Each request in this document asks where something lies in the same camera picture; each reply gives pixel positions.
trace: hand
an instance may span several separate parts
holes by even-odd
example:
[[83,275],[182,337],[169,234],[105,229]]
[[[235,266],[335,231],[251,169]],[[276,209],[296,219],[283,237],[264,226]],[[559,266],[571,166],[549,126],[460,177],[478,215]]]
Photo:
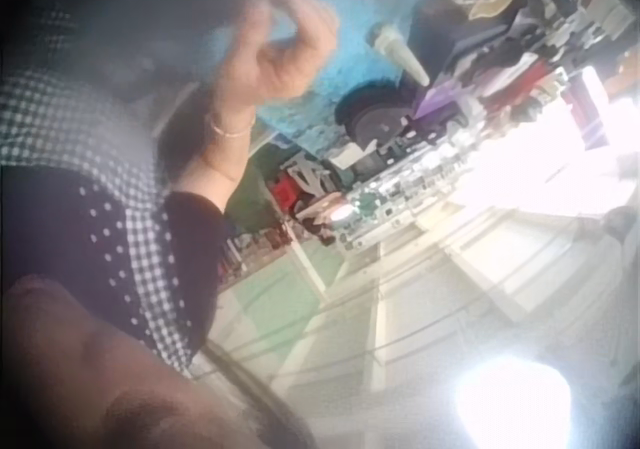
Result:
[[270,43],[272,8],[268,0],[253,0],[218,71],[212,111],[225,131],[246,130],[242,122],[250,124],[259,104],[304,94],[336,48],[339,21],[328,6],[280,1],[297,25],[295,39]]

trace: bracelet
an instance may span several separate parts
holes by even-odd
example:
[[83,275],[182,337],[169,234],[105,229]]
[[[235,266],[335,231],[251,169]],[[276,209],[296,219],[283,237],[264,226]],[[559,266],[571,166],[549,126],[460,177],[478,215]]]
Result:
[[215,132],[216,134],[219,134],[222,137],[226,137],[229,139],[236,139],[238,137],[244,137],[251,132],[251,129],[253,129],[253,126],[256,123],[256,116],[253,116],[253,120],[251,121],[251,124],[249,124],[249,127],[241,132],[223,131],[222,129],[220,129],[218,126],[215,125],[215,123],[213,122],[213,118],[211,117],[211,114],[207,114],[207,116],[205,117],[205,121],[207,122],[209,127],[213,129],[213,132]]

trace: person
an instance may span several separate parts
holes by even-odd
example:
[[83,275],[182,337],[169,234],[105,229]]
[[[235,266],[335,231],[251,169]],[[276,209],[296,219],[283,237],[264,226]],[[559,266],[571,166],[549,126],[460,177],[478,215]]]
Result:
[[260,412],[254,431],[180,374],[212,324],[222,214],[256,107],[302,95],[336,48],[329,7],[278,1],[294,40],[270,43],[269,0],[247,4],[213,83],[210,142],[171,187],[146,132],[103,88],[45,67],[3,75],[3,390],[56,447],[315,445],[222,353],[219,370]]

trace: checkered fabric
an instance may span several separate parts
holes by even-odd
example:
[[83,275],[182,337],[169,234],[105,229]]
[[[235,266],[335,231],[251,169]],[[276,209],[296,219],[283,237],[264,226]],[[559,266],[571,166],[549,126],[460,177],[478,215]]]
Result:
[[0,164],[76,171],[123,205],[143,315],[162,359],[183,370],[192,356],[189,323],[176,303],[175,271],[163,261],[171,239],[163,210],[166,185],[149,132],[126,106],[81,82],[39,68],[3,75]]

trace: red item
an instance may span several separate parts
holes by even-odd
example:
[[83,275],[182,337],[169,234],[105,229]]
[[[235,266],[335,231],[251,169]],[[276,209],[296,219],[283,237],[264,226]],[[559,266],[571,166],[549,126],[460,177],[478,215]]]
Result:
[[270,190],[278,206],[285,214],[289,214],[302,192],[298,183],[287,172],[280,175],[280,180]]

